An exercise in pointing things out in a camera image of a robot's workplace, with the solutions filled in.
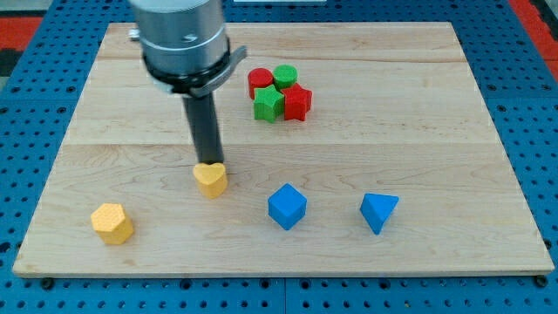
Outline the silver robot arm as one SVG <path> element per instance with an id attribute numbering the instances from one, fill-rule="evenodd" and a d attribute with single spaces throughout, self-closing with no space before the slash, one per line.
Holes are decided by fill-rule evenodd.
<path id="1" fill-rule="evenodd" d="M 130 0 L 149 74 L 171 93 L 201 98 L 247 57 L 231 50 L 220 0 Z"/>

